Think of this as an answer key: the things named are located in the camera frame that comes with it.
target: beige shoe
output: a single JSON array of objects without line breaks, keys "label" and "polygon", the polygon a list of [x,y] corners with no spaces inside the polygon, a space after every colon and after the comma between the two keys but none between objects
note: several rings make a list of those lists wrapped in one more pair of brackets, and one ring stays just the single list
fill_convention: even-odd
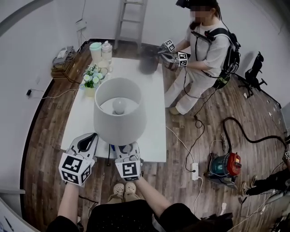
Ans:
[{"label": "beige shoe", "polygon": [[258,180],[258,176],[257,175],[255,175],[254,177],[253,177],[253,180],[252,180],[252,183],[251,183],[251,188],[254,188],[255,187],[255,181],[256,180]]},{"label": "beige shoe", "polygon": [[127,192],[136,193],[136,185],[133,182],[127,182],[125,191],[126,193]]},{"label": "beige shoe", "polygon": [[244,196],[247,196],[247,194],[246,194],[246,191],[247,190],[249,190],[249,187],[248,187],[248,185],[246,184],[246,182],[244,182],[243,184],[242,184],[242,196],[244,197]]},{"label": "beige shoe", "polygon": [[169,112],[172,114],[172,115],[178,115],[180,114],[180,112],[176,109],[176,107],[172,107],[169,109]]},{"label": "beige shoe", "polygon": [[123,195],[124,194],[124,191],[125,191],[125,186],[121,183],[118,183],[114,186],[114,194],[121,194]]}]

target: jar lid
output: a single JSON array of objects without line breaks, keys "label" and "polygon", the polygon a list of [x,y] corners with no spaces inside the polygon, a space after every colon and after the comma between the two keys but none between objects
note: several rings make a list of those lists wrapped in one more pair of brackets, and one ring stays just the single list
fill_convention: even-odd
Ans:
[{"label": "jar lid", "polygon": [[90,45],[90,50],[99,50],[99,49],[101,49],[101,47],[102,47],[101,43],[92,43]]},{"label": "jar lid", "polygon": [[109,44],[109,41],[106,41],[105,43],[103,43],[101,48],[103,51],[109,51],[112,49],[112,45]]}]

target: ladder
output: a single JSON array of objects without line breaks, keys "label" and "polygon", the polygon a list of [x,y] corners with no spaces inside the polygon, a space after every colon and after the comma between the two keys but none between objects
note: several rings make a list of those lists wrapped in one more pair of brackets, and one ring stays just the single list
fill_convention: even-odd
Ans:
[{"label": "ladder", "polygon": [[[122,0],[121,9],[120,9],[120,15],[119,15],[119,21],[118,21],[117,30],[116,30],[116,36],[115,36],[114,50],[118,49],[119,40],[127,40],[127,41],[136,42],[137,45],[138,45],[137,53],[138,54],[141,53],[142,34],[143,34],[143,27],[144,27],[144,20],[145,20],[147,3],[148,3],[148,0],[142,0],[142,2],[133,2],[132,0],[130,0],[130,1]],[[124,19],[124,15],[125,15],[127,4],[134,4],[134,5],[140,5],[141,6],[140,21]],[[139,32],[138,32],[138,38],[137,39],[128,38],[128,37],[122,37],[121,36],[121,30],[122,30],[123,22],[139,24]]]}]

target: lamp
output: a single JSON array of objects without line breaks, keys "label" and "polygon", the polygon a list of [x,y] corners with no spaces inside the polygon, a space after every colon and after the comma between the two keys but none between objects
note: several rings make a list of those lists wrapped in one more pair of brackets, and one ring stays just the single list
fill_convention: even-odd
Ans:
[{"label": "lamp", "polygon": [[103,82],[96,91],[94,127],[105,142],[128,145],[143,134],[147,119],[142,92],[126,78]]}]

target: black hose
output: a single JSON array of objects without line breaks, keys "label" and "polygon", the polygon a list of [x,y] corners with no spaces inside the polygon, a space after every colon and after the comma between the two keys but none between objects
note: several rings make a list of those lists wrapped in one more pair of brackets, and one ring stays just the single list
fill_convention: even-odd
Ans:
[{"label": "black hose", "polygon": [[222,121],[222,126],[223,126],[223,130],[225,131],[225,134],[226,134],[226,138],[227,138],[227,142],[228,142],[228,152],[229,153],[232,152],[232,144],[231,144],[231,140],[230,140],[230,137],[228,136],[227,129],[226,129],[226,121],[228,121],[228,120],[233,120],[233,121],[235,121],[239,125],[239,127],[241,128],[241,131],[242,131],[243,135],[245,136],[245,138],[246,138],[246,140],[248,142],[250,142],[250,143],[260,143],[260,142],[262,142],[264,140],[268,140],[268,139],[277,139],[281,143],[283,143],[283,145],[285,147],[285,151],[287,151],[287,145],[286,145],[286,143],[283,141],[283,139],[281,137],[275,136],[275,135],[271,135],[271,136],[267,136],[265,138],[262,138],[260,140],[252,141],[245,134],[245,131],[244,131],[242,125],[240,124],[240,122],[237,119],[233,118],[233,117],[228,117],[228,118],[226,118],[225,120]]}]

